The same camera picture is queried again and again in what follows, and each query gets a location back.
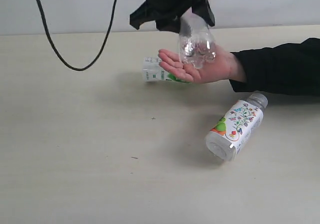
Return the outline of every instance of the table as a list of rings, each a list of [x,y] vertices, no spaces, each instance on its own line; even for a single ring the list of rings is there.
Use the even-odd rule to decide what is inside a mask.
[[[217,29],[230,51],[320,37],[320,26]],[[104,34],[57,34],[71,64]],[[85,72],[43,35],[0,37],[0,223],[308,224],[320,220],[319,99],[267,95],[265,118],[234,162],[204,138],[247,94],[227,81],[145,84],[145,56],[177,36],[112,33]]]

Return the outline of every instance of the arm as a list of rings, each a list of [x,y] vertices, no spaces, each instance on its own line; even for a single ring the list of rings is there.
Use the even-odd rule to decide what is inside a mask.
[[[233,52],[245,79],[230,80],[235,92],[265,91],[320,96],[320,39],[274,48]]]

